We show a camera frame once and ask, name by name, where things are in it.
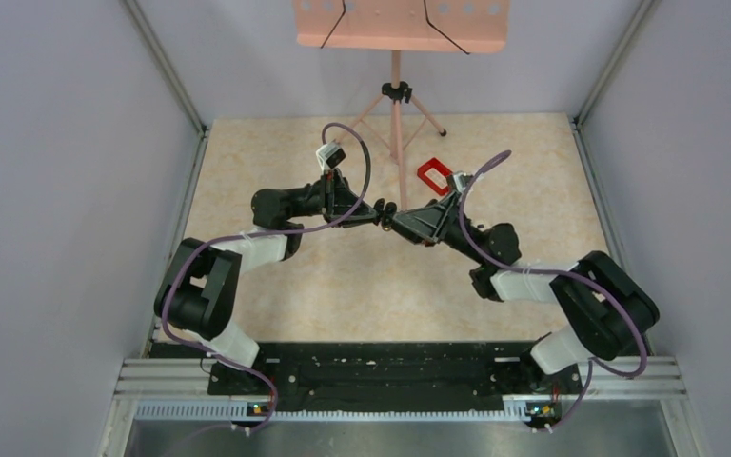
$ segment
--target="white wall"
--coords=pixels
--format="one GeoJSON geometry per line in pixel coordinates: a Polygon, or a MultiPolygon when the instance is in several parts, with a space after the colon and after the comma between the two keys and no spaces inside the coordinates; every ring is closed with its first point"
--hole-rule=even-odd
{"type": "Polygon", "coordinates": [[[0,1],[0,456],[96,452],[195,145],[118,1],[0,1]]]}
{"type": "Polygon", "coordinates": [[[664,1],[588,126],[634,275],[731,455],[731,1],[664,1]]]}
{"type": "MultiPolygon", "coordinates": [[[[387,51],[298,45],[287,0],[140,3],[206,119],[355,114],[390,78],[387,51]]],[[[640,1],[511,3],[500,53],[404,54],[430,110],[577,113],[640,1]]]]}

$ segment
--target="pink music stand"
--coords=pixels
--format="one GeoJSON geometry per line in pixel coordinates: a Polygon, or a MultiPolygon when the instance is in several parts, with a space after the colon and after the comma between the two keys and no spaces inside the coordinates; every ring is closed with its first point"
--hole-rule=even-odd
{"type": "Polygon", "coordinates": [[[363,124],[391,151],[399,165],[400,208],[407,208],[405,149],[425,125],[440,135],[446,129],[400,78],[402,50],[489,53],[505,46],[511,0],[293,0],[298,42],[319,48],[391,51],[391,80],[351,124],[363,124]],[[388,143],[366,123],[366,116],[388,97],[391,133],[388,143]],[[402,141],[402,101],[425,116],[406,143],[402,141]]]}

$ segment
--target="purple cable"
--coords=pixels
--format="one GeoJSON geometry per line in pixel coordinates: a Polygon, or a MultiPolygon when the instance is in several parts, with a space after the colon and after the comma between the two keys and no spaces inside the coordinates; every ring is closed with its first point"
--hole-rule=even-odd
{"type": "MultiPolygon", "coordinates": [[[[352,207],[349,208],[341,217],[339,217],[329,223],[318,226],[318,227],[300,228],[300,229],[291,229],[291,230],[254,231],[251,233],[247,233],[246,234],[247,238],[259,238],[262,236],[269,236],[269,235],[298,235],[298,234],[305,234],[305,233],[314,233],[316,231],[321,231],[323,229],[329,229],[329,228],[337,226],[338,224],[343,222],[345,219],[347,219],[349,216],[351,216],[351,214],[353,214],[354,211],[357,210],[357,208],[360,206],[360,204],[363,203],[363,199],[366,197],[366,192],[368,191],[368,183],[371,180],[371,155],[368,153],[368,147],[366,146],[366,142],[363,141],[363,138],[356,131],[354,131],[354,129],[352,129],[351,127],[349,127],[345,124],[341,124],[339,122],[331,122],[329,124],[326,124],[323,129],[323,133],[322,133],[323,136],[325,136],[326,131],[330,127],[339,127],[341,129],[348,131],[349,133],[352,134],[352,136],[354,136],[357,139],[357,141],[360,142],[360,146],[361,146],[361,148],[363,148],[363,156],[365,157],[365,180],[363,182],[363,190],[360,192],[360,196],[357,197],[357,200],[354,202],[354,205],[352,205],[352,207]]],[[[229,235],[229,236],[221,236],[218,238],[214,238],[213,240],[206,241],[204,244],[200,245],[197,249],[194,250],[194,252],[191,253],[191,255],[184,262],[181,269],[178,270],[178,274],[175,275],[175,279],[172,282],[172,287],[169,288],[169,292],[167,293],[166,297],[164,298],[164,306],[161,310],[161,329],[164,331],[166,336],[169,337],[169,339],[171,339],[172,341],[174,341],[176,343],[180,343],[184,346],[189,346],[191,348],[199,349],[204,352],[210,352],[213,354],[214,358],[216,358],[217,361],[219,361],[223,365],[226,365],[231,368],[236,368],[236,369],[239,369],[246,373],[252,374],[253,376],[256,376],[257,378],[261,379],[267,385],[267,387],[270,389],[270,392],[272,393],[273,401],[271,403],[271,407],[267,411],[267,415],[265,416],[265,419],[260,424],[258,424],[257,426],[255,426],[254,428],[252,428],[250,430],[250,433],[254,433],[254,432],[262,429],[262,427],[264,427],[268,422],[270,422],[270,418],[273,416],[273,413],[276,410],[276,405],[279,402],[279,392],[278,392],[278,390],[276,390],[276,387],[273,385],[273,383],[270,382],[270,380],[264,374],[262,374],[261,372],[255,370],[253,368],[248,368],[243,365],[237,364],[236,362],[228,359],[227,357],[225,357],[221,354],[214,353],[210,348],[207,348],[196,341],[189,341],[189,340],[185,340],[183,338],[176,336],[169,329],[169,325],[168,325],[169,307],[171,307],[171,305],[172,305],[172,299],[175,296],[175,290],[177,290],[183,283],[184,278],[186,278],[186,275],[187,275],[187,270],[188,270],[189,266],[192,264],[192,262],[194,262],[194,260],[200,255],[201,252],[206,250],[211,245],[214,245],[217,243],[222,243],[225,241],[241,240],[243,238],[245,238],[243,235],[229,235]]],[[[194,438],[206,431],[215,429],[218,426],[219,425],[215,424],[213,426],[201,428],[201,429],[191,433],[189,436],[187,436],[187,438],[182,440],[175,447],[179,447],[184,442],[191,440],[192,438],[194,438]]],[[[164,455],[170,454],[171,451],[175,447],[171,448],[164,455]]]]}
{"type": "Polygon", "coordinates": [[[563,271],[560,269],[528,269],[528,268],[517,268],[512,267],[510,265],[506,265],[494,257],[490,256],[487,252],[485,252],[483,249],[481,249],[477,243],[475,243],[475,240],[472,239],[471,236],[469,236],[469,231],[466,230],[466,216],[464,214],[464,207],[466,205],[466,196],[469,195],[469,192],[472,190],[472,186],[475,184],[475,182],[478,181],[478,178],[481,177],[484,173],[494,169],[498,165],[500,165],[505,159],[507,159],[511,155],[510,150],[505,150],[491,159],[489,159],[488,162],[486,162],[482,167],[478,169],[478,171],[475,172],[475,175],[472,177],[471,180],[469,180],[469,184],[466,185],[466,189],[464,189],[464,195],[461,197],[461,204],[458,206],[458,223],[461,226],[461,231],[464,233],[464,237],[466,238],[466,242],[469,243],[470,246],[472,246],[475,251],[480,254],[481,257],[492,263],[493,265],[506,269],[509,271],[514,271],[517,273],[533,273],[533,274],[553,274],[553,275],[559,275],[564,276],[566,278],[570,278],[574,281],[578,281],[593,290],[597,291],[599,294],[603,295],[603,298],[605,298],[610,305],[612,305],[612,308],[614,308],[620,315],[623,321],[626,323],[626,326],[629,328],[629,331],[632,332],[632,336],[635,338],[635,343],[638,347],[638,353],[640,354],[641,360],[640,364],[638,365],[637,369],[634,371],[620,371],[618,369],[612,368],[610,365],[598,360],[597,357],[592,357],[592,361],[597,363],[601,368],[609,371],[612,374],[622,376],[624,378],[634,378],[636,376],[640,376],[645,371],[645,367],[648,364],[648,353],[645,349],[645,341],[643,340],[640,331],[638,330],[638,327],[635,325],[635,322],[632,320],[632,318],[629,316],[629,313],[626,312],[626,310],[621,305],[621,302],[616,299],[612,293],[609,292],[609,290],[602,288],[598,284],[596,284],[594,281],[587,279],[583,276],[581,276],[578,273],[574,273],[573,271],[563,271]]]}

